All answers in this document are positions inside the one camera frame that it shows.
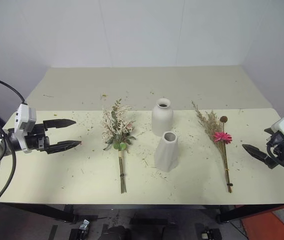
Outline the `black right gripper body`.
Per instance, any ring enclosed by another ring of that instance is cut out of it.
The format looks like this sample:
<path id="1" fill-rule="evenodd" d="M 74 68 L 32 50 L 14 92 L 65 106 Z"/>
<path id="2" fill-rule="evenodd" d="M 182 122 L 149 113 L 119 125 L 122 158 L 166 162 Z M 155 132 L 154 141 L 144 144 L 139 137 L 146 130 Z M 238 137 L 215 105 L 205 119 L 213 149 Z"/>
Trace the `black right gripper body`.
<path id="1" fill-rule="evenodd" d="M 278 165 L 284 167 L 284 140 L 278 141 L 277 137 L 269 137 L 267 139 L 267 155 L 268 159 L 265 164 L 273 169 Z"/>

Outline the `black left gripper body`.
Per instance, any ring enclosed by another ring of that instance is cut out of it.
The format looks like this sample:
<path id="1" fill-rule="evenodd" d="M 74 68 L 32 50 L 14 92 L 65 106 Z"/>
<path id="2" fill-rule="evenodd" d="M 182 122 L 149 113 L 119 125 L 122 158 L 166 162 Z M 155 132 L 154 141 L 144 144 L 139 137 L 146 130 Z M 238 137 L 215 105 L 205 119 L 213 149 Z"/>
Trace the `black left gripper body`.
<path id="1" fill-rule="evenodd" d="M 25 137 L 26 144 L 31 150 L 45 151 L 49 150 L 49 137 L 45 132 L 48 130 L 46 122 L 35 124 L 31 132 Z"/>

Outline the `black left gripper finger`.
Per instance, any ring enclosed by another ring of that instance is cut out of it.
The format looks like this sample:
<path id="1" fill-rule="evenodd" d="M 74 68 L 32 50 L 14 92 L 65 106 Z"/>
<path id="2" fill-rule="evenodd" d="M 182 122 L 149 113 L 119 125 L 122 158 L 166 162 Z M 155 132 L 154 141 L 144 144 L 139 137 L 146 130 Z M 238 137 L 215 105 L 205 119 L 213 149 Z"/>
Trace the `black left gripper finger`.
<path id="1" fill-rule="evenodd" d="M 70 119 L 50 119 L 43 121 L 45 130 L 48 130 L 50 128 L 65 128 L 74 124 L 76 124 L 76 121 Z"/>
<path id="2" fill-rule="evenodd" d="M 72 149 L 78 145 L 81 144 L 81 141 L 78 140 L 66 140 L 66 141 L 60 141 L 56 144 L 48 146 L 45 151 L 47 154 L 54 154 L 59 152 L 64 152 L 69 149 Z"/>

